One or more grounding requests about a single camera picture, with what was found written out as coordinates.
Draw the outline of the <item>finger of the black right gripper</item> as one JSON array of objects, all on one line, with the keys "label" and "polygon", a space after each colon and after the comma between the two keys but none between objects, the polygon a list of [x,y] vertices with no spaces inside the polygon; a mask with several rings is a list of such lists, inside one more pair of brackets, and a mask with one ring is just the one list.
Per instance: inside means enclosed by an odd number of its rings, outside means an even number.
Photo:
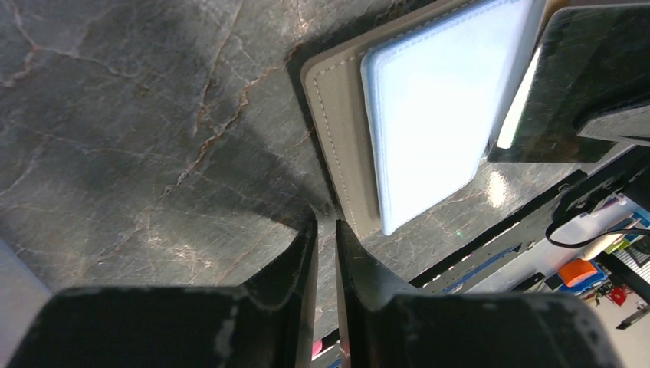
[{"label": "finger of the black right gripper", "polygon": [[578,136],[649,146],[649,105],[636,104],[586,118]]}]

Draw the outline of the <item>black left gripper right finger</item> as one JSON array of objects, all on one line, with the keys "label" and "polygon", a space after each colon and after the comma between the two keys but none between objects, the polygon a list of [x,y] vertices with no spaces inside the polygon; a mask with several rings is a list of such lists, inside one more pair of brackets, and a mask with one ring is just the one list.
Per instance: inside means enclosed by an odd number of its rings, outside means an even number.
[{"label": "black left gripper right finger", "polygon": [[344,367],[620,367],[595,313],[565,294],[430,294],[336,222]]}]

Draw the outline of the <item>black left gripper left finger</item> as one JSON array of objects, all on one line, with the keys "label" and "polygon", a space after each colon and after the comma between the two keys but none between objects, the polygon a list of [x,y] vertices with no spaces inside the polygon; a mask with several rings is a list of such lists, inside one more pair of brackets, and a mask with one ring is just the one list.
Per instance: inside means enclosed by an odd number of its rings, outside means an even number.
[{"label": "black left gripper left finger", "polygon": [[55,294],[11,367],[308,367],[314,219],[237,286],[76,287]]}]

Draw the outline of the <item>pink cylindrical marker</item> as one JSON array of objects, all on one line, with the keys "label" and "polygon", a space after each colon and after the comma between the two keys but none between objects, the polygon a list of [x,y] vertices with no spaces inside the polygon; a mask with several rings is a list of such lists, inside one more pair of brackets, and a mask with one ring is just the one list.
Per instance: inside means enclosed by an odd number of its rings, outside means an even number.
[{"label": "pink cylindrical marker", "polygon": [[323,341],[321,339],[315,340],[312,344],[312,354],[311,359],[315,359],[323,349]]}]

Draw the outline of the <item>beige card holder wallet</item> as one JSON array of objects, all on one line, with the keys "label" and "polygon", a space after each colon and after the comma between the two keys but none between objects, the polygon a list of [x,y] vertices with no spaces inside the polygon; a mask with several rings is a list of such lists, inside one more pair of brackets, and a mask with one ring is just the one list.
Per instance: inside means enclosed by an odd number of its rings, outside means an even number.
[{"label": "beige card holder wallet", "polygon": [[436,1],[305,63],[301,84],[356,235],[391,235],[474,178],[546,16],[544,1]]}]

